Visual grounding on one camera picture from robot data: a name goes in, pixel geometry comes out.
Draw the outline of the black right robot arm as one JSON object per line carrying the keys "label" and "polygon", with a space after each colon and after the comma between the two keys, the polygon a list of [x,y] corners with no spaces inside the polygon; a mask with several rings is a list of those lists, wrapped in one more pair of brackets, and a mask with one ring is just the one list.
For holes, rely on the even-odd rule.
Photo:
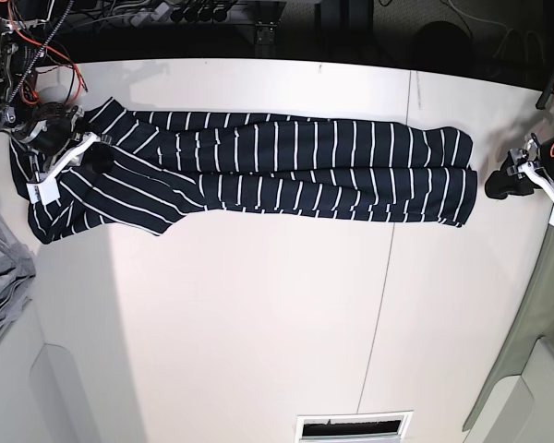
{"label": "black right robot arm", "polygon": [[[90,131],[76,99],[87,84],[54,36],[73,11],[71,1],[0,1],[0,133],[30,161],[34,175],[51,172],[57,162],[82,166],[96,174],[113,166],[110,140]],[[67,68],[66,96],[40,97],[41,75]]]}

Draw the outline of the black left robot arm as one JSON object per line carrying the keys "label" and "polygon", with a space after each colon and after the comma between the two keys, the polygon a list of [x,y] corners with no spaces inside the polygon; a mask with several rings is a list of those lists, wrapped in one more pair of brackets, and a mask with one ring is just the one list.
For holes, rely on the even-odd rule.
{"label": "black left robot arm", "polygon": [[[548,42],[554,45],[554,1],[545,1],[543,8]],[[547,76],[535,103],[538,111],[546,111],[550,104],[554,105],[554,48],[548,52],[548,60]],[[526,165],[539,176],[540,184],[546,184],[554,191],[554,136],[542,140],[531,133],[526,145],[510,150],[500,168],[493,171],[485,182],[486,196],[503,200],[509,196],[534,194],[541,185],[534,183],[523,171]]]}

